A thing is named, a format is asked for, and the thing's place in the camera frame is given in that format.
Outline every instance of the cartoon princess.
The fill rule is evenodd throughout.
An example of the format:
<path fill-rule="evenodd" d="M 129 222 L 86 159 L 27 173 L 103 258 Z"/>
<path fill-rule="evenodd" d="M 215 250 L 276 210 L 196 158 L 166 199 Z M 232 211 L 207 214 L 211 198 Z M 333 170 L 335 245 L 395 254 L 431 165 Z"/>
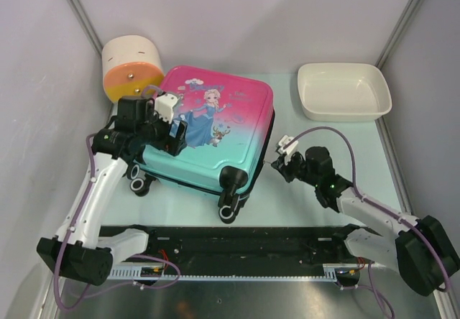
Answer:
<path fill-rule="evenodd" d="M 219 108 L 220 98 L 221 94 L 217 89 L 210 89 L 204 93 L 206 103 L 203 106 L 179 115 L 181 120 L 188 123 L 185 141 L 189 147 L 199 147 L 209 144 L 213 139 L 211 130 L 214 122 L 214 114 L 216 112 L 220 113 L 226 108 L 226 105 Z M 202 110 L 206 110 L 206 112 L 197 117 L 193 115 L 193 112 Z"/>

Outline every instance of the white table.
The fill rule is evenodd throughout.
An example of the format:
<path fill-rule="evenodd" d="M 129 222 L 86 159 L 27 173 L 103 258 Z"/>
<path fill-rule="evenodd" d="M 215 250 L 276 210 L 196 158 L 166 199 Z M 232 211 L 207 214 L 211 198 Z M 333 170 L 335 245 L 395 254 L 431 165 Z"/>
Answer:
<path fill-rule="evenodd" d="M 293 74 L 245 74 L 244 77 L 268 83 L 274 92 L 275 125 L 265 159 L 276 159 L 275 145 L 284 134 L 296 136 L 315 126 L 332 126 L 343 132 L 356 155 L 357 182 L 365 193 L 393 208 L 400 209 L 390 169 L 376 124 L 318 123 L 307 119 L 298 97 L 297 78 Z M 341 138 L 331 131 L 315 131 L 300 140 L 302 153 L 312 146 L 327 147 L 336 171 L 351 179 L 351 159 Z M 251 198 L 230 226 L 343 226 L 360 224 L 352 218 L 324 209 L 313 188 L 297 180 L 287 184 L 270 165 L 265 165 Z M 129 189 L 129 181 L 120 183 L 103 219 L 104 226 L 142 224 L 146 226 L 226 226 L 218 217 L 217 202 L 152 184 L 149 195 L 138 198 Z"/>

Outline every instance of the suitcase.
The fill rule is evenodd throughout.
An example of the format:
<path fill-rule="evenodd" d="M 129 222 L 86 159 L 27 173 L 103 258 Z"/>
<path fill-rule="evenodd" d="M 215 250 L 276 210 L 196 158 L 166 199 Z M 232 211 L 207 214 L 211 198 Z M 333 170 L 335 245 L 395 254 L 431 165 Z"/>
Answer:
<path fill-rule="evenodd" d="M 180 98 L 170 134 L 186 122 L 187 147 L 172 157 L 147 146 L 140 168 L 148 183 L 158 179 L 215 197 L 220 219 L 232 223 L 264 164 L 275 120 L 272 89 L 258 80 L 190 66 L 173 68 L 160 87 Z"/>

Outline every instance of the cylindrical container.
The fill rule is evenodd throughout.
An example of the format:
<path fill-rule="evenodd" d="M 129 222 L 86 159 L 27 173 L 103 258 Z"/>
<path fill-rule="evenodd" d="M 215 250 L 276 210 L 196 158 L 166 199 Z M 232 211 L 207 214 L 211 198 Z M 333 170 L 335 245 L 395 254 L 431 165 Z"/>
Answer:
<path fill-rule="evenodd" d="M 126 35 L 102 49 L 103 89 L 112 102 L 122 96 L 140 95 L 147 85 L 159 85 L 165 77 L 155 45 L 145 37 Z"/>

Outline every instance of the metal frame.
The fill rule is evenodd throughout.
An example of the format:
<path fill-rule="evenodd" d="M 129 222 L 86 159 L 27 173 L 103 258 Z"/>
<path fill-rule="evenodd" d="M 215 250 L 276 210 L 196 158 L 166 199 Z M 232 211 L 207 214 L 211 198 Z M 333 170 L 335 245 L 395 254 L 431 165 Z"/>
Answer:
<path fill-rule="evenodd" d="M 70 7 L 75 13 L 75 17 L 77 18 L 78 22 L 80 23 L 83 31 L 85 32 L 86 36 L 88 37 L 88 41 L 91 43 L 93 49 L 101 55 L 102 52 L 102 44 L 98 35 L 91 24 L 90 19 L 88 18 L 82 4 L 79 0 L 67 0 Z M 402 39 L 405 30 L 407 29 L 408 25 L 412 21 L 415 13 L 417 12 L 418 8 L 420 7 L 423 0 L 409 0 L 408 4 L 406 5 L 404 11 L 401 14 L 400 19 L 398 20 L 395 28 L 390 35 L 384 49 L 382 50 L 375 66 L 380 70 L 383 69 L 385 63 L 388 61 L 391 54 L 394 52 L 395 48 L 397 47 L 399 41 Z M 390 172 L 392 173 L 393 182 L 396 187 L 396 191 L 398 194 L 398 198 L 400 200 L 400 204 L 402 208 L 409 212 L 413 212 L 413 208 L 410 204 L 410 198 L 408 195 L 408 191 L 405 185 L 404 178 L 402 176 L 402 171 L 400 168 L 400 163 L 397 160 L 397 154 L 395 151 L 395 145 L 391 137 L 390 130 L 388 129 L 388 125 L 385 121 L 385 118 L 380 118 L 376 121 L 377 130 L 380 135 L 380 139 L 382 141 L 382 145 L 385 151 L 385 155 L 387 158 L 387 162 L 390 166 Z M 438 305 L 438 309 L 440 311 L 441 317 L 444 319 L 450 318 L 457 318 L 459 316 L 459 310 L 456 306 L 456 301 L 453 295 L 441 293 L 441 292 L 434 292 L 434 296 L 436 299 L 436 303 Z M 49 314 L 54 315 L 56 314 L 57 307 L 53 302 L 52 296 L 47 296 L 46 301 L 43 304 L 43 311 L 41 312 L 41 318 L 51 318 L 48 316 Z"/>

